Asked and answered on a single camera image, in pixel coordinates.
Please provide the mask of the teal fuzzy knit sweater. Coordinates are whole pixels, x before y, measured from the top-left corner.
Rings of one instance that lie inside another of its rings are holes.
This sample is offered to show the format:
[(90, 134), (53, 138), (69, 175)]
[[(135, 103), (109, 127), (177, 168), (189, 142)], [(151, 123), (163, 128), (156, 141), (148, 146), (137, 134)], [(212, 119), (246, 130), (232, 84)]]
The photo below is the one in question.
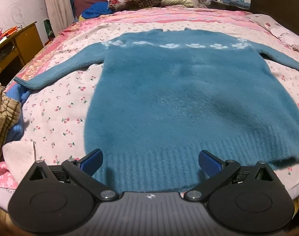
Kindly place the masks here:
[(263, 44), (153, 29), (89, 45), (16, 82), (42, 89), (101, 64), (84, 120), (85, 151), (104, 155), (94, 178), (118, 192), (186, 191), (201, 181), (202, 150), (246, 166), (299, 161), (299, 109), (268, 60), (299, 71), (299, 62)]

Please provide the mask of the bright blue knit sweater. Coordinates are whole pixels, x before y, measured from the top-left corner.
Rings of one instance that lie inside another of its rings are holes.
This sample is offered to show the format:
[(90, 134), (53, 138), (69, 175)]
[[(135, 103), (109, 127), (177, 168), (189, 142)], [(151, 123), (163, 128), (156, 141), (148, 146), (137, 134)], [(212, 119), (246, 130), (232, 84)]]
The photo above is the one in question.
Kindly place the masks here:
[(6, 137), (6, 143), (19, 141), (24, 134), (22, 106), (31, 94), (31, 90), (15, 84), (7, 92), (6, 96), (14, 100), (14, 111), (10, 123), (10, 128)]

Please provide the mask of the pink patterned pillow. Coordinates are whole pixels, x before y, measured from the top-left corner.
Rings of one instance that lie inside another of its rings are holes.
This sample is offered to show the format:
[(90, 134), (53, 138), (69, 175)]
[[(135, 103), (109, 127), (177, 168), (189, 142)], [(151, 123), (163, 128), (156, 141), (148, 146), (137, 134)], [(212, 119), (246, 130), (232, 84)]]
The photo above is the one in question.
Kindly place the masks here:
[(280, 25), (277, 21), (265, 14), (249, 14), (246, 16), (250, 21), (262, 26), (274, 37), (299, 53), (299, 35)]

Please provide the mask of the blue cloth near window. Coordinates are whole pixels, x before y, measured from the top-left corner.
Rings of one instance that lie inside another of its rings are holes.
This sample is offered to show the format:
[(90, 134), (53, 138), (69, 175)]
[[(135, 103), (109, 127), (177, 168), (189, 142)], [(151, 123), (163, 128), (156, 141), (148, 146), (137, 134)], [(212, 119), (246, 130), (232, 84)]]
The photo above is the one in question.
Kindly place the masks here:
[(108, 2), (97, 2), (91, 5), (91, 7), (85, 9), (81, 16), (84, 19), (98, 18), (99, 16), (105, 16), (113, 14), (115, 11), (108, 7)]

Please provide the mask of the pink striped quilt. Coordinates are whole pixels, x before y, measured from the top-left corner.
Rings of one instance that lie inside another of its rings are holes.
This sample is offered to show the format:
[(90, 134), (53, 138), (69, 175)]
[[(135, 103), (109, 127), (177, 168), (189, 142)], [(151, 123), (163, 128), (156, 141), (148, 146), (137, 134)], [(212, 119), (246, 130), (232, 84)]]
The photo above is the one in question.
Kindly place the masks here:
[(269, 46), (278, 40), (262, 26), (250, 21), (246, 12), (216, 9), (189, 9), (183, 6), (123, 11), (76, 22), (58, 36), (34, 59), (21, 69), (17, 76), (29, 80), (61, 63), (84, 47), (115, 38), (125, 32), (203, 29), (223, 32)]

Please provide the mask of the pale yellow pillow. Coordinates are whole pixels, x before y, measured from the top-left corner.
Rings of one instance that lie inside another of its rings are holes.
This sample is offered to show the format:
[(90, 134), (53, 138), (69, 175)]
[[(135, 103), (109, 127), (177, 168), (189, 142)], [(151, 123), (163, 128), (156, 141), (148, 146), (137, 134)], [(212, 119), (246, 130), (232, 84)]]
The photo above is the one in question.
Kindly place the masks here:
[(194, 7), (194, 2), (192, 0), (161, 0), (161, 5), (163, 7), (182, 5), (188, 8), (192, 8)]

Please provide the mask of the cherry print white bedsheet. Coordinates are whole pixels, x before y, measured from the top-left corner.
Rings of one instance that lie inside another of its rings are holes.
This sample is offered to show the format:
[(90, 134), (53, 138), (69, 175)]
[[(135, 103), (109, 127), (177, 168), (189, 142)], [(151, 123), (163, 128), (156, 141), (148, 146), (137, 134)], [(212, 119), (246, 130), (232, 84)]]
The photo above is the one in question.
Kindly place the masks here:
[[(241, 41), (254, 41), (270, 46), (299, 61), (299, 54), (287, 48), (280, 40), (255, 23), (247, 26), (230, 23), (173, 22), (173, 23), (102, 23), (77, 31), (68, 38), (60, 50), (55, 50), (49, 69), (75, 55), (93, 43), (111, 40), (126, 32), (152, 29), (202, 29), (222, 32)], [(23, 105), (24, 136), (18, 142), (3, 147), (4, 159), (16, 185), (21, 181), (32, 162), (43, 159), (51, 165), (71, 157), (83, 155), (84, 120), (102, 67), (91, 65), (75, 71), (34, 94)]]

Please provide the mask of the dark nightstand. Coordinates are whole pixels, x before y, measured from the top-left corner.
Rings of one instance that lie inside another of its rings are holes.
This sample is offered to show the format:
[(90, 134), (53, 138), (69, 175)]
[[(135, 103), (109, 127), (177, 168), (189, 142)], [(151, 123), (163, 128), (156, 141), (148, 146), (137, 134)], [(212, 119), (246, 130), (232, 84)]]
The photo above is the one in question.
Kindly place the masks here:
[(250, 3), (238, 0), (201, 0), (202, 4), (209, 9), (219, 9), (228, 11), (249, 11)]

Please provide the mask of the wooden desk cabinet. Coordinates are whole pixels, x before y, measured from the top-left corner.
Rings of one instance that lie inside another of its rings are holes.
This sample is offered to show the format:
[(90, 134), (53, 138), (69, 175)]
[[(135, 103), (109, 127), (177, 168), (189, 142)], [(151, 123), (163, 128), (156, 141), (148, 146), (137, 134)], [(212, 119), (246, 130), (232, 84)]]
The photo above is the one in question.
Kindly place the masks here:
[(7, 85), (43, 49), (33, 22), (0, 42), (0, 83)]

